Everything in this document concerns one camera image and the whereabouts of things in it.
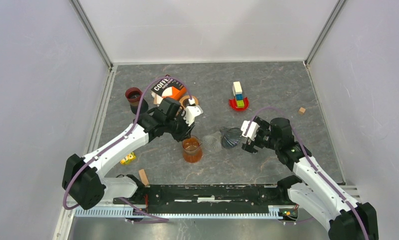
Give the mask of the dark glass dripper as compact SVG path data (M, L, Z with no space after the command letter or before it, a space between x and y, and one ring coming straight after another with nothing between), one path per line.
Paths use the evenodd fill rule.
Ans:
M220 129L221 144L225 149L232 149L236 147L242 138L242 131L238 127L223 127Z

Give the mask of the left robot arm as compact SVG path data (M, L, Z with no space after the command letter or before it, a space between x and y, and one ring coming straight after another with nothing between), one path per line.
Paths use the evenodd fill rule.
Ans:
M65 197L72 197L84 210L102 200L127 198L138 204L145 197L141 182L133 176L107 177L107 173L129 153L141 148L163 134L177 142L191 137L195 118L203 113L198 104L182 107L170 98L158 107L138 115L122 133L97 150L78 156L71 155L65 165L62 187Z

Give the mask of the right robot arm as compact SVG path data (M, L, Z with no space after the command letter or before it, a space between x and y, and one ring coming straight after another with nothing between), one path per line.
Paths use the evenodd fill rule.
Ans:
M302 207L325 228L331 240L379 239L376 209L369 202L359 202L323 170L289 119L277 117L267 122L255 116L245 120L240 129L246 139L243 150L273 150L293 173L277 183L280 203Z

